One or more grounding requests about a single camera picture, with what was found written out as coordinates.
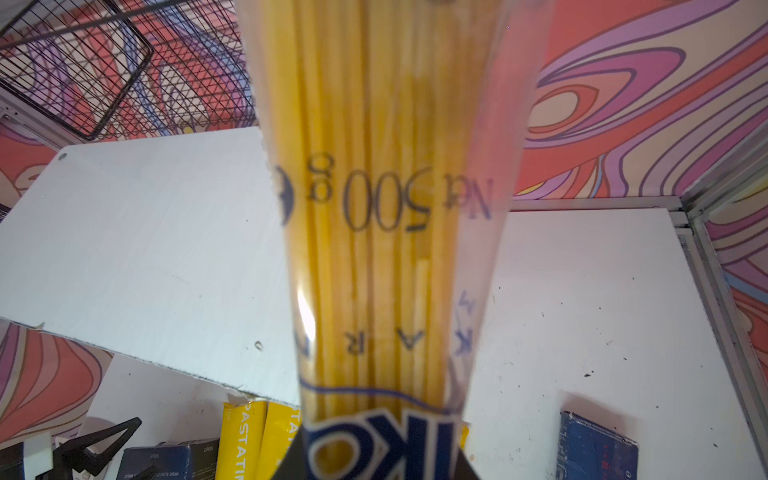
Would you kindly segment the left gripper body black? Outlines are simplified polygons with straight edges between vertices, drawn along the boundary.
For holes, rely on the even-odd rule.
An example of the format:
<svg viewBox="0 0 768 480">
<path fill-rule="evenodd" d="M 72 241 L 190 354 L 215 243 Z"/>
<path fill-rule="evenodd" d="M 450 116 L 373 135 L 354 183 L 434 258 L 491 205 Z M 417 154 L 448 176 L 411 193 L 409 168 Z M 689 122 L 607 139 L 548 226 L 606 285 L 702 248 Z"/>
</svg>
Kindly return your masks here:
<svg viewBox="0 0 768 480">
<path fill-rule="evenodd" d="M 51 433 L 42 432 L 2 449 L 1 478 L 55 479 L 54 442 Z"/>
</svg>

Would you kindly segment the blue Barilla rigatoni box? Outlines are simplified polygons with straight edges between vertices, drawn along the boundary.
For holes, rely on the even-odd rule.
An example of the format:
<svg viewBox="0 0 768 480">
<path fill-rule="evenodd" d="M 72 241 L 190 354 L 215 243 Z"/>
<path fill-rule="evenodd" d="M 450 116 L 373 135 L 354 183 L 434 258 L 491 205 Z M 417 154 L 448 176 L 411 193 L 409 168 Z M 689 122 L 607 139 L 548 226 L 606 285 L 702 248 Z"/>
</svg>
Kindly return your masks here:
<svg viewBox="0 0 768 480">
<path fill-rule="evenodd" d="M 152 479 L 214 479 L 218 450 L 218 439 L 128 448 L 116 478 L 140 479 L 151 468 Z"/>
</svg>

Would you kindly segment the blue clear spaghetti bag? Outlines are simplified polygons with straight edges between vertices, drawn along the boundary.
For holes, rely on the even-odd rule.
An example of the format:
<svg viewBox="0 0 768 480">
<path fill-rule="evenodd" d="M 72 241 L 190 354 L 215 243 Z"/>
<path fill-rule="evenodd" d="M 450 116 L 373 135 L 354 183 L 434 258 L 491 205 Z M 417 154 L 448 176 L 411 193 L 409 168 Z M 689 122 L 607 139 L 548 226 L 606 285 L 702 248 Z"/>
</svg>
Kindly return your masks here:
<svg viewBox="0 0 768 480">
<path fill-rule="evenodd" d="M 451 479 L 550 1 L 240 1 L 303 423 L 279 474 Z"/>
</svg>

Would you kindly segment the blue Barilla spaghetti box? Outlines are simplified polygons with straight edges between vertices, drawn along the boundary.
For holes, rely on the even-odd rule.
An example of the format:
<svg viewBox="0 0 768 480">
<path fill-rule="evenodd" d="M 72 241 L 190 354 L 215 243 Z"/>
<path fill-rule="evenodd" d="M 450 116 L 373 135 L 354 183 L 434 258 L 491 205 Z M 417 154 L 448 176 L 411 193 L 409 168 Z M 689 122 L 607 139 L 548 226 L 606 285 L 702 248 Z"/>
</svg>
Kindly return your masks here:
<svg viewBox="0 0 768 480">
<path fill-rule="evenodd" d="M 560 413 L 557 480 L 634 480 L 638 456 L 633 440 L 573 412 Z"/>
</svg>

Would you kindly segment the white two-tier shelf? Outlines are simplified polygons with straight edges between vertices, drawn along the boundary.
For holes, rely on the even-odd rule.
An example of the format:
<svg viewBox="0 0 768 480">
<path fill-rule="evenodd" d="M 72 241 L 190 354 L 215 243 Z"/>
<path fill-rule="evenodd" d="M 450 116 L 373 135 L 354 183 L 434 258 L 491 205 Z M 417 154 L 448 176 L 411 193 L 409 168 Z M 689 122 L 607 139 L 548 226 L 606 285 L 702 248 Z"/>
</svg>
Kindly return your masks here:
<svg viewBox="0 0 768 480">
<path fill-rule="evenodd" d="M 297 404 L 280 220 L 255 127 L 67 147 L 1 224 L 1 316 Z"/>
</svg>

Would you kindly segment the yellow Pastatime bag left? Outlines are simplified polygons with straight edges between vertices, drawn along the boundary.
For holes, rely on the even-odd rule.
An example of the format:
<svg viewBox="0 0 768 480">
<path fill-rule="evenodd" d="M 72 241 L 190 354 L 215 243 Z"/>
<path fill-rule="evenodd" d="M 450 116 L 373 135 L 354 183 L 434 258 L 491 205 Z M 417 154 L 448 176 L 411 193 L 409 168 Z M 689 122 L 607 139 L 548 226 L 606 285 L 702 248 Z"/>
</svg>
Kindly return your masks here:
<svg viewBox="0 0 768 480">
<path fill-rule="evenodd" d="M 263 399 L 223 404 L 216 480 L 256 478 L 267 405 Z"/>
</svg>

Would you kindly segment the yellow pastatime bag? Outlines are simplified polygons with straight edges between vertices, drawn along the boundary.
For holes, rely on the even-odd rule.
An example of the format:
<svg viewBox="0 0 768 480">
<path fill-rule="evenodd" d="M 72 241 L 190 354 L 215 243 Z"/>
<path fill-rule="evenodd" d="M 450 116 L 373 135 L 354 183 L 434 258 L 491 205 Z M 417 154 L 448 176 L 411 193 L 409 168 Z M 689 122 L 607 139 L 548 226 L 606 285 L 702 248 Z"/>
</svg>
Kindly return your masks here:
<svg viewBox="0 0 768 480">
<path fill-rule="evenodd" d="M 263 399 L 223 404 L 216 480 L 256 478 L 267 405 Z"/>
<path fill-rule="evenodd" d="M 256 480 L 271 479 L 285 458 L 302 423 L 298 408 L 270 402 L 263 429 Z"/>
</svg>

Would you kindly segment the yellow Pastatime bag right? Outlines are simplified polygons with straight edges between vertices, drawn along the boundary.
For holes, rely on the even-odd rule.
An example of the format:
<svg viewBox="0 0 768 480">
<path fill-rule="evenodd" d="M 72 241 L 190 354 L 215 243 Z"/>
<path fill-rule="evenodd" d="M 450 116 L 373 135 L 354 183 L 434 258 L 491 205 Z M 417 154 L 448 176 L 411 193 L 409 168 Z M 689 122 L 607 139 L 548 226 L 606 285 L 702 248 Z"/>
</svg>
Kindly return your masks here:
<svg viewBox="0 0 768 480">
<path fill-rule="evenodd" d="M 298 408 L 270 402 L 263 429 L 256 480 L 271 479 L 285 458 L 302 423 Z"/>
</svg>

